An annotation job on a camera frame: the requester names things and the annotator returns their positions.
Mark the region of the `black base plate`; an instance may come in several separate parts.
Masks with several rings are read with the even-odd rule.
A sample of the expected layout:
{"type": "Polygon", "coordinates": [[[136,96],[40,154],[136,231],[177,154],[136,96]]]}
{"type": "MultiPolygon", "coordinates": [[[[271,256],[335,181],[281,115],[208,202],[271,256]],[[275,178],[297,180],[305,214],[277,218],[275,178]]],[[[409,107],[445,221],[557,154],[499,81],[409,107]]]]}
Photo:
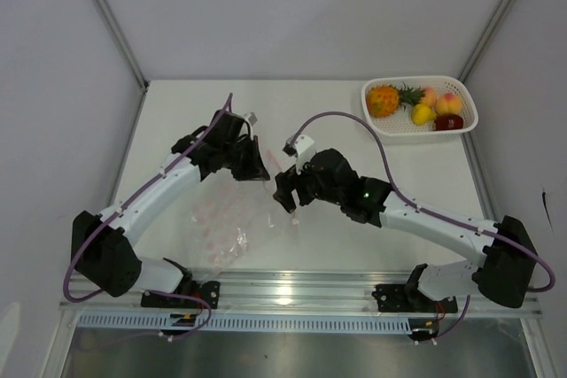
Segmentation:
{"type": "Polygon", "coordinates": [[[453,298],[433,301],[417,290],[406,290],[404,284],[378,284],[371,292],[380,312],[397,313],[457,313],[457,302],[453,298]]]}
{"type": "Polygon", "coordinates": [[[183,280],[173,293],[145,291],[141,298],[144,308],[159,309],[205,309],[205,302],[211,309],[216,309],[221,295],[221,283],[209,281],[198,283],[183,280]]]}

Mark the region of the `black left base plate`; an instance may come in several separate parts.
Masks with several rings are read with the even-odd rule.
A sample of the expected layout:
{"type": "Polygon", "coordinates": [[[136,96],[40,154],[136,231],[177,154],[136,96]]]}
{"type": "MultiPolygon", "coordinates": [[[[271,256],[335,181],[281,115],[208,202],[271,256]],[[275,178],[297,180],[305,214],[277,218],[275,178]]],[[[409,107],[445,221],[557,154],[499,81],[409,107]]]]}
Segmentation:
{"type": "Polygon", "coordinates": [[[145,291],[141,298],[144,308],[159,309],[205,309],[205,302],[211,309],[216,309],[221,295],[221,283],[209,281],[198,283],[183,280],[173,293],[145,291]]]}

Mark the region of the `dark red toy apple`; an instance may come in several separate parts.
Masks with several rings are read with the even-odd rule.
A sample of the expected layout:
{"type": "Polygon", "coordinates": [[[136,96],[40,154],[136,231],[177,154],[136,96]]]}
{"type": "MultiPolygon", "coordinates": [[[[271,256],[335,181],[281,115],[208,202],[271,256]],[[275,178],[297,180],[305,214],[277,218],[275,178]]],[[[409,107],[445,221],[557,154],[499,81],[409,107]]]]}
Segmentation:
{"type": "Polygon", "coordinates": [[[453,131],[463,127],[464,119],[458,114],[441,115],[433,121],[434,131],[453,131]]]}

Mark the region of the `orange toy pineapple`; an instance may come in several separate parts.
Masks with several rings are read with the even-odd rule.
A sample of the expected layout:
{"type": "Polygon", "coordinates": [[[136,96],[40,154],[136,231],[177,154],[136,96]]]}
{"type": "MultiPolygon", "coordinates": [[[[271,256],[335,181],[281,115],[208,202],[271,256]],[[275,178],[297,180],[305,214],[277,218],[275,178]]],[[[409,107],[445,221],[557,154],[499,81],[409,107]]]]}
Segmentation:
{"type": "Polygon", "coordinates": [[[386,118],[393,115],[401,107],[415,106],[425,96],[424,89],[389,85],[376,86],[365,96],[366,106],[371,117],[386,118]]]}

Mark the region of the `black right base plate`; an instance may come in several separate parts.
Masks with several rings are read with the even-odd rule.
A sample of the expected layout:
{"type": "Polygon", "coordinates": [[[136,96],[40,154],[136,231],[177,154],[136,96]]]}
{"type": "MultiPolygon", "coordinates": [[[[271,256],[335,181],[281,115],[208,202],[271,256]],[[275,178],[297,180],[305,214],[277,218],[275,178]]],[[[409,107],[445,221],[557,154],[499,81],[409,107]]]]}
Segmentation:
{"type": "Polygon", "coordinates": [[[404,284],[378,284],[371,292],[380,312],[397,313],[457,313],[457,302],[453,298],[433,301],[417,290],[406,290],[404,284]]]}

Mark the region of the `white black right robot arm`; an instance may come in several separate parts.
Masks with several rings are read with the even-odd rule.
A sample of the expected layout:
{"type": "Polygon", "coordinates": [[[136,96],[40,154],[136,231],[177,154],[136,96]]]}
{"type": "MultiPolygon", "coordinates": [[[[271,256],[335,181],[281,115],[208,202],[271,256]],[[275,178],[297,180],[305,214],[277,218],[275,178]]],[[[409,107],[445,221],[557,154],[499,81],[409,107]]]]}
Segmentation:
{"type": "Polygon", "coordinates": [[[398,288],[400,300],[376,288],[382,312],[432,312],[450,297],[476,294],[512,309],[524,302],[537,253],[522,222],[512,217],[474,220],[405,200],[391,183],[358,175],[334,149],[279,173],[273,198],[288,213],[325,201],[355,222],[416,235],[461,256],[443,266],[416,266],[398,288]]]}

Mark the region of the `left grey corner post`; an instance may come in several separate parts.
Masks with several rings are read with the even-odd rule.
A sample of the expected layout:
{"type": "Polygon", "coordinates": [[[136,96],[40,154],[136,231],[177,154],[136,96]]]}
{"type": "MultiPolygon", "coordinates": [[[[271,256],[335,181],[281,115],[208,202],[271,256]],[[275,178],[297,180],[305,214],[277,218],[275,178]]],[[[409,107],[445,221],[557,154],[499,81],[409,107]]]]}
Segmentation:
{"type": "Polygon", "coordinates": [[[146,91],[149,82],[144,77],[144,73],[131,49],[130,43],[124,34],[119,21],[117,20],[113,8],[108,0],[91,0],[97,13],[102,20],[108,34],[110,35],[117,51],[125,61],[128,70],[132,74],[137,86],[146,91]]]}

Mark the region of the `grey aluminium corner post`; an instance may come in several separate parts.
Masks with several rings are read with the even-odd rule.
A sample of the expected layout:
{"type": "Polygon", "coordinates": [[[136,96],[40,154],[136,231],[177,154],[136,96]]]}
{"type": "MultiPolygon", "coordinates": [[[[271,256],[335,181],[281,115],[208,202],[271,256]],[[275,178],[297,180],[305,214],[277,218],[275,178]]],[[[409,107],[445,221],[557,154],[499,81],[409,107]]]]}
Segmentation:
{"type": "Polygon", "coordinates": [[[493,39],[498,34],[505,19],[512,10],[516,0],[498,0],[489,19],[487,20],[480,36],[475,42],[472,51],[464,62],[457,79],[461,82],[466,80],[473,74],[485,52],[490,47],[493,39]]]}

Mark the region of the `aluminium mounting rail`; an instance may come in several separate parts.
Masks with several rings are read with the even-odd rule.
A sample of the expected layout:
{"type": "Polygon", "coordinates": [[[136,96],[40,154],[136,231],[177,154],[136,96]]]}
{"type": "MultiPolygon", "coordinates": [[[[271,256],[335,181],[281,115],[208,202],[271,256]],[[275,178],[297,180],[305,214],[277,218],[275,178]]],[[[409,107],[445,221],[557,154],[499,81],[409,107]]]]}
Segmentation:
{"type": "MultiPolygon", "coordinates": [[[[228,270],[212,278],[221,284],[220,301],[215,313],[280,315],[372,316],[381,314],[371,292],[378,284],[402,284],[403,272],[311,272],[228,270]]],[[[82,297],[95,290],[94,284],[80,274],[71,278],[71,293],[82,297]]],[[[75,304],[60,296],[58,307],[65,310],[141,311],[142,292],[131,290],[121,297],[100,294],[75,304]]],[[[528,295],[523,307],[509,309],[480,295],[471,296],[466,318],[539,319],[540,302],[528,295]]]]}

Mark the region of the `yellow toy lemon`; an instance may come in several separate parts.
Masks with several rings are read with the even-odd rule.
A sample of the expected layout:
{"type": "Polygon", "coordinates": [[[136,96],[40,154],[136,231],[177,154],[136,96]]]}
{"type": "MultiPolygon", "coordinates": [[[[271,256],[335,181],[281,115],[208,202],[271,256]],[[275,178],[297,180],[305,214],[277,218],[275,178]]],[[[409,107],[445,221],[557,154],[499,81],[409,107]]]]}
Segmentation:
{"type": "Polygon", "coordinates": [[[417,104],[413,107],[411,119],[416,126],[423,126],[436,118],[436,112],[424,104],[417,104]]]}

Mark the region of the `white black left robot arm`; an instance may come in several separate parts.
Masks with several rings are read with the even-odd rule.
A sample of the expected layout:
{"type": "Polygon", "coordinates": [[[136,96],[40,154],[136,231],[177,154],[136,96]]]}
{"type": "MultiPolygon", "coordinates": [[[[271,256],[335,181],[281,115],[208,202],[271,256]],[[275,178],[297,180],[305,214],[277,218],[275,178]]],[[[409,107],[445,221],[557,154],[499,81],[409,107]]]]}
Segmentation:
{"type": "Polygon", "coordinates": [[[187,271],[168,259],[140,258],[134,247],[145,230],[178,197],[221,169],[235,181],[267,181],[270,176],[253,132],[254,113],[217,111],[210,124],[179,139],[156,174],[127,200],[99,213],[83,211],[72,225],[70,266],[63,283],[67,301],[82,303],[97,293],[120,297],[131,289],[160,294],[174,307],[192,296],[187,271]],[[70,290],[77,272],[98,290],[76,297],[70,290]]]}

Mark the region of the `white perforated plastic basket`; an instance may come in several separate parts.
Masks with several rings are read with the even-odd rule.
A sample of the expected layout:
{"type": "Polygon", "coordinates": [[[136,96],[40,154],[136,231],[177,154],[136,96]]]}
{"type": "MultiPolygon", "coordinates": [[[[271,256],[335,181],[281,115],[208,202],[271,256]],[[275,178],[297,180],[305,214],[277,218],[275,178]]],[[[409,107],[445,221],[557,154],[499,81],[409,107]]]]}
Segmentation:
{"type": "Polygon", "coordinates": [[[473,130],[470,92],[448,76],[383,78],[361,90],[363,117],[383,143],[435,143],[473,130]]]}

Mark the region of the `clear pink-dotted zip bag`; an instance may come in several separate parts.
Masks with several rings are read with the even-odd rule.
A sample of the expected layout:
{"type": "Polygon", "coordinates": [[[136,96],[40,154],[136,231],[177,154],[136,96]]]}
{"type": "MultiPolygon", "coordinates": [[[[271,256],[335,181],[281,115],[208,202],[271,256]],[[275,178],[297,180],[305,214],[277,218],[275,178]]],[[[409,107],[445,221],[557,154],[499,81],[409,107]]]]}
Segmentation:
{"type": "Polygon", "coordinates": [[[207,178],[198,199],[187,204],[182,231],[190,266],[219,273],[274,243],[297,237],[297,216],[273,199],[282,167],[270,150],[263,151],[263,158],[268,181],[235,181],[230,172],[220,171],[207,178]]]}

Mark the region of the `pink toy peach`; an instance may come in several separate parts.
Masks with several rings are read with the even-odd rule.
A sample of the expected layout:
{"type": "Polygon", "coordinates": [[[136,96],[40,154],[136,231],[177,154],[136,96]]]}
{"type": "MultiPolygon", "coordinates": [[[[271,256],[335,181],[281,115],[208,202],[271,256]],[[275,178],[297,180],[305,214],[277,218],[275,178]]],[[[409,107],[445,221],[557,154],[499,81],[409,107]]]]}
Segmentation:
{"type": "Polygon", "coordinates": [[[462,110],[462,100],[456,94],[447,92],[440,96],[435,104],[435,112],[439,116],[458,115],[462,110]]]}
{"type": "Polygon", "coordinates": [[[422,89],[423,95],[420,98],[419,104],[424,104],[429,108],[433,108],[438,100],[438,92],[431,87],[422,89]]]}

